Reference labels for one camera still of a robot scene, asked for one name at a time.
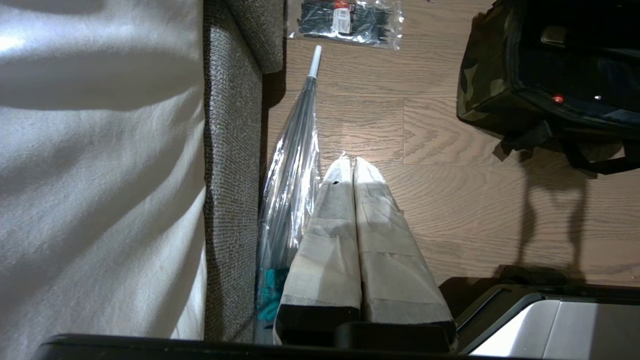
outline plastic bag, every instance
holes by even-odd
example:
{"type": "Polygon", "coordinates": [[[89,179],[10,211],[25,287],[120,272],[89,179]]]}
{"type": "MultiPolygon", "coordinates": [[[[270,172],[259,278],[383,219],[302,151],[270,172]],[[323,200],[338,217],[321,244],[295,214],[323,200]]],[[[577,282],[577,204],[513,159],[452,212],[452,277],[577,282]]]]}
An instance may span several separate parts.
{"type": "Polygon", "coordinates": [[[253,342],[273,344],[284,282],[320,184],[316,128],[316,76],[321,47],[276,146],[260,205],[253,342]]]}
{"type": "Polygon", "coordinates": [[[329,38],[400,50],[399,0],[289,0],[287,36],[329,38]]]}

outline red light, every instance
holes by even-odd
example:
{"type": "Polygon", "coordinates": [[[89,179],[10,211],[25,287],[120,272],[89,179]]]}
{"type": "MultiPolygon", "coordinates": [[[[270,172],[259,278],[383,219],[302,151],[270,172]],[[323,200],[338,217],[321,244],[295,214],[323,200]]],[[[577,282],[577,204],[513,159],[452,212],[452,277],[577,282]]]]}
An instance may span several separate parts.
{"type": "Polygon", "coordinates": [[[560,95],[560,94],[555,94],[551,97],[551,99],[553,100],[554,104],[556,105],[562,105],[564,104],[564,96],[560,95]]]}

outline red label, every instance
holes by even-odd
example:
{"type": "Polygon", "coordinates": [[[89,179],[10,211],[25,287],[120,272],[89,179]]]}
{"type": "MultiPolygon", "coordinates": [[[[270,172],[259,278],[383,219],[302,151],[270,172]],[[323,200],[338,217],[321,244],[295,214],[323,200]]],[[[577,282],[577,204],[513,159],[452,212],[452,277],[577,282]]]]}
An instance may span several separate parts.
{"type": "Polygon", "coordinates": [[[333,3],[334,9],[348,9],[349,8],[349,0],[335,0],[333,3]]]}

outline couch armrest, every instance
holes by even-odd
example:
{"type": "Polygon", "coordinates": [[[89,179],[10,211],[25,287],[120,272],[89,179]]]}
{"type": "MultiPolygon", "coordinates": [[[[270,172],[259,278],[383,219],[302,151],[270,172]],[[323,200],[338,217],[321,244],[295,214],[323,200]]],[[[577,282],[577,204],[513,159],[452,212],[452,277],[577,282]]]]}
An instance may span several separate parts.
{"type": "Polygon", "coordinates": [[[227,0],[263,73],[282,69],[284,0],[227,0]]]}

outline white paper wrapping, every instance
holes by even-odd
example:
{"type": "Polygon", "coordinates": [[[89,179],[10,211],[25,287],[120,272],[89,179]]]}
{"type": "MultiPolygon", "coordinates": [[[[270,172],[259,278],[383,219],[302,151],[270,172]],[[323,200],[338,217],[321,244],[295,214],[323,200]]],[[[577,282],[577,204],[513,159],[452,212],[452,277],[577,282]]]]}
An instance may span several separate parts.
{"type": "Polygon", "coordinates": [[[281,304],[360,309],[351,162],[341,157],[323,179],[316,209],[289,271],[281,304]]]}
{"type": "Polygon", "coordinates": [[[449,308],[380,171],[357,158],[353,178],[364,320],[451,321],[449,308]]]}

